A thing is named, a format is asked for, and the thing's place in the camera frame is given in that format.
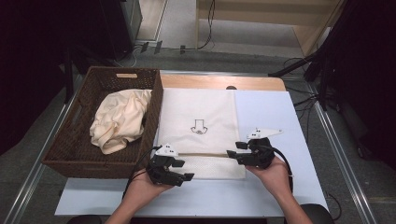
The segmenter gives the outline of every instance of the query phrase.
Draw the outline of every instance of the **person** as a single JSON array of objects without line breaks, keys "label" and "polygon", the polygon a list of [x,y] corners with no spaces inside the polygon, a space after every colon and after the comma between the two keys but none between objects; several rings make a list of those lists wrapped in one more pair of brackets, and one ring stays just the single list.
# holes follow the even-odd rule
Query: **person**
[{"label": "person", "polygon": [[[257,176],[275,197],[289,224],[312,223],[291,193],[285,162],[278,157],[274,157],[271,165],[266,169],[253,166],[246,166],[246,168]],[[129,223],[135,212],[170,188],[172,186],[152,184],[145,170],[136,172],[136,177],[128,187],[122,202],[106,224]]]}]

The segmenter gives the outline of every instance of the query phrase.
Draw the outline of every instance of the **floor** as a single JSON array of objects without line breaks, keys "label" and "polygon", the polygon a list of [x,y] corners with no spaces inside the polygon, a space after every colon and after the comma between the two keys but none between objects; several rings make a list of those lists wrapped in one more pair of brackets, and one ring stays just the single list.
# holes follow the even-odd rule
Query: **floor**
[{"label": "floor", "polygon": [[[160,6],[166,7],[163,8],[161,26],[157,26],[159,29],[151,32],[151,37],[147,37],[148,35],[139,37],[142,42],[149,40],[150,46],[155,46],[157,41],[162,41],[161,52],[155,53],[155,48],[149,47],[146,52],[136,51],[117,63],[122,66],[156,67],[164,70],[235,72],[264,76],[294,62],[290,58],[303,57],[290,27],[220,21],[214,21],[212,27],[212,39],[215,45],[211,43],[204,50],[180,54],[178,50],[174,50],[180,45],[186,45],[188,48],[194,46],[194,39],[191,38],[194,22],[192,23],[190,19],[180,19],[181,15],[183,15],[182,18],[188,18],[187,15],[190,15],[190,10],[192,10],[191,4],[194,2],[193,0],[162,2]],[[200,28],[202,33],[199,43],[203,44],[208,34],[207,21],[200,21]],[[303,73],[304,69],[300,68],[293,71],[292,75],[282,77],[294,103],[301,102],[310,96],[307,92],[311,90],[303,79]],[[0,198],[2,201],[0,220],[6,220],[8,211],[16,200],[24,200],[23,206],[17,209],[20,212],[16,215],[12,214],[15,215],[14,221],[8,217],[6,223],[66,223],[70,218],[53,215],[66,178],[50,168],[41,167],[36,172],[42,178],[27,187],[33,195],[28,194],[24,199],[18,197],[19,193],[22,195],[24,193],[21,188],[30,176],[29,174],[35,172],[35,170],[32,171],[32,167],[40,158],[40,152],[45,150],[43,146],[59,113],[64,108],[63,98],[64,91],[61,91],[20,143],[0,157]],[[318,107],[314,106],[309,109],[311,107],[308,105],[309,110],[298,111],[304,109],[305,106],[296,107],[296,114],[301,116],[301,127],[330,212],[334,218],[341,215],[335,223],[394,223],[396,220],[396,188],[394,188],[396,172],[382,161],[366,161],[360,158],[356,144],[340,114],[331,108],[325,112],[331,119],[332,126],[343,147],[342,151],[345,152],[359,186],[374,213],[375,222],[365,222],[361,218],[355,198],[351,195],[350,186],[332,149],[329,135],[322,125]],[[268,223],[283,223],[283,220],[273,218],[268,220]]]}]

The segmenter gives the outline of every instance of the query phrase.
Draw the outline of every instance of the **cloth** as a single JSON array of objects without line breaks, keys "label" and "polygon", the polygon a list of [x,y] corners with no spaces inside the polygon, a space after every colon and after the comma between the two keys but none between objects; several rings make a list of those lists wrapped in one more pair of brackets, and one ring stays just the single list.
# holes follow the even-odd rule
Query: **cloth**
[{"label": "cloth", "polygon": [[109,94],[96,111],[90,128],[91,143],[110,154],[126,148],[143,133],[142,120],[151,90],[126,90]]},{"label": "cloth", "polygon": [[244,178],[245,167],[227,157],[239,141],[234,92],[164,89],[158,144],[171,144],[185,161],[177,173],[194,178]]}]

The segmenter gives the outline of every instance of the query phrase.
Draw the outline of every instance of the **brown wicker basket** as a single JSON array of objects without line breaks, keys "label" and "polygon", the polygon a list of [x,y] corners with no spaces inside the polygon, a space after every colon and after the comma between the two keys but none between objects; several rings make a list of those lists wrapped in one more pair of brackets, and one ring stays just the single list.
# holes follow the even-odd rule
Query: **brown wicker basket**
[{"label": "brown wicker basket", "polygon": [[[137,77],[118,74],[137,74]],[[127,148],[104,155],[99,147],[91,144],[90,127],[105,97],[127,89],[153,90],[143,121],[143,135]],[[153,146],[162,101],[163,84],[157,69],[91,67],[42,163],[66,177],[128,178],[142,154]],[[148,161],[149,156],[136,171],[146,167]]]}]

